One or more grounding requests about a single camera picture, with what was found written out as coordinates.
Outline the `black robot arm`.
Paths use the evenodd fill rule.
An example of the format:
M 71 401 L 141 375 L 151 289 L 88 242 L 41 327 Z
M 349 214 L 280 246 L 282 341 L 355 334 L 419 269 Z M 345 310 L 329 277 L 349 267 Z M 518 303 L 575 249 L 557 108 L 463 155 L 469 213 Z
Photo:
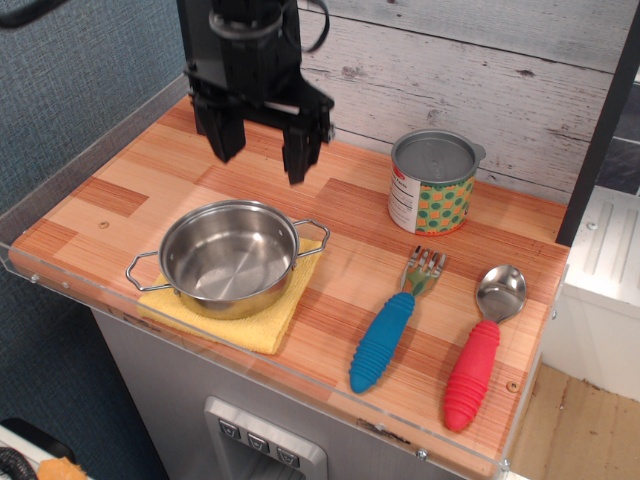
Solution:
M 181 1 L 178 12 L 196 127 L 214 154 L 227 162 L 245 147 L 245 121 L 276 128 L 289 182 L 303 182 L 334 133 L 333 100 L 301 73 L 328 33 L 303 47 L 294 1 Z

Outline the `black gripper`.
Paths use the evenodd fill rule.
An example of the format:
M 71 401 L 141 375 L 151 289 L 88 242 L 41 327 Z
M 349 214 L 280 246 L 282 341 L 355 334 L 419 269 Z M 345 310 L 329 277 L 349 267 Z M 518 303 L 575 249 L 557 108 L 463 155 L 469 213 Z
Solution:
M 304 182 L 333 136 L 334 101 L 302 76 L 298 22 L 210 22 L 221 45 L 227 87 L 196 94 L 197 130 L 218 159 L 230 161 L 245 146 L 244 122 L 283 132 L 282 157 L 290 185 Z

